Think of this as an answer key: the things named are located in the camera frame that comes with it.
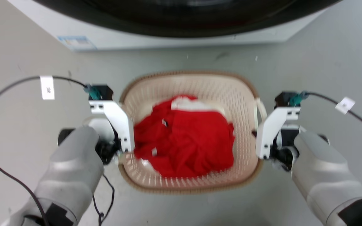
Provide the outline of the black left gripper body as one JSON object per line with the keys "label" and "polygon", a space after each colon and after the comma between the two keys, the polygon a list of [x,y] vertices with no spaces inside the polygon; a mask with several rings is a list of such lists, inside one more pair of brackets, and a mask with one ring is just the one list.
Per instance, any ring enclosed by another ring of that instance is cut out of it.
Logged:
{"label": "black left gripper body", "polygon": [[118,154],[122,153],[122,141],[115,129],[111,133],[102,130],[96,130],[99,140],[95,146],[95,151],[99,155],[102,163],[108,165],[112,160],[118,162]]}

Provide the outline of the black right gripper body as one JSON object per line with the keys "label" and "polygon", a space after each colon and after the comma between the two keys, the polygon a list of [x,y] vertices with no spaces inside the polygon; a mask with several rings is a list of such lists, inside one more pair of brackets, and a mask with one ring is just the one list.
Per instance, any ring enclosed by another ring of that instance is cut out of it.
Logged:
{"label": "black right gripper body", "polygon": [[298,150],[293,144],[298,135],[298,128],[282,128],[273,140],[270,151],[272,166],[277,170],[290,172],[298,158]]}

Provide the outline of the blue white label sticker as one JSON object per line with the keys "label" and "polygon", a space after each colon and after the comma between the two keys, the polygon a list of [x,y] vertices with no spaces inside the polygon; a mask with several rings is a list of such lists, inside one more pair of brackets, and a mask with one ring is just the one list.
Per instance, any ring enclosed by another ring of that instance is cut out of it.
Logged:
{"label": "blue white label sticker", "polygon": [[98,49],[86,36],[57,36],[57,40],[72,51],[93,51]]}

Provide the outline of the red garment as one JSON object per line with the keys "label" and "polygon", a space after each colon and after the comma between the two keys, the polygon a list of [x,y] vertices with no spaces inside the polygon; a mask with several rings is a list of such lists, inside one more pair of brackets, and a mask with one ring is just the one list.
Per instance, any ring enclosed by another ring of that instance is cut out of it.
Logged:
{"label": "red garment", "polygon": [[163,177],[197,177],[231,168],[233,123],[218,112],[171,110],[178,96],[156,104],[134,126],[135,157]]}

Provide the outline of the white washing machine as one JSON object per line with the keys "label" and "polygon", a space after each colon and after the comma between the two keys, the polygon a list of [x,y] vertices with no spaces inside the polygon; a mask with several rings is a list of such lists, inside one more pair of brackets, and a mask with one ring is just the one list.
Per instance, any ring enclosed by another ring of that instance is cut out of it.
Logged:
{"label": "white washing machine", "polygon": [[150,37],[98,27],[57,13],[33,0],[8,0],[8,2],[56,40],[57,36],[86,36],[98,48],[95,51],[283,43],[324,12],[321,10],[292,22],[253,32],[183,39]]}

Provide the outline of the beige plastic laundry basket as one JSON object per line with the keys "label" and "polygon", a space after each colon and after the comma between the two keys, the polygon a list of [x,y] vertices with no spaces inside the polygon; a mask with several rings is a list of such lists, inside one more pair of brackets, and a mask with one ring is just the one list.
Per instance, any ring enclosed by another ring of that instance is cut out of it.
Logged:
{"label": "beige plastic laundry basket", "polygon": [[251,183],[263,165],[256,156],[252,132],[258,127],[258,115],[263,120],[267,117],[255,87],[234,73],[167,71],[136,78],[125,87],[119,102],[132,122],[137,123],[151,112],[154,104],[180,94],[208,102],[233,123],[233,166],[195,178],[164,178],[151,166],[143,165],[133,153],[126,153],[118,165],[124,180],[141,192],[171,195],[217,192]]}

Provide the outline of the black round washing machine door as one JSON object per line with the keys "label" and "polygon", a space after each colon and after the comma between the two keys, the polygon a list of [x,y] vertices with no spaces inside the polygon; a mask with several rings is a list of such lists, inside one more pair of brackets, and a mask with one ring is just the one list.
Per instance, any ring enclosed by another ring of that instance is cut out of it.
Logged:
{"label": "black round washing machine door", "polygon": [[262,30],[342,0],[34,0],[99,27],[165,38],[209,38]]}

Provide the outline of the white garment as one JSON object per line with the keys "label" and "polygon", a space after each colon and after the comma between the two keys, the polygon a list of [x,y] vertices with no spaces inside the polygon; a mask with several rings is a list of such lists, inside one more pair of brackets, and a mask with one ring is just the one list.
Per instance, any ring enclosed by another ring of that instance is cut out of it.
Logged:
{"label": "white garment", "polygon": [[214,101],[192,99],[187,96],[178,96],[171,102],[171,110],[187,112],[218,112],[226,116],[225,108]]}

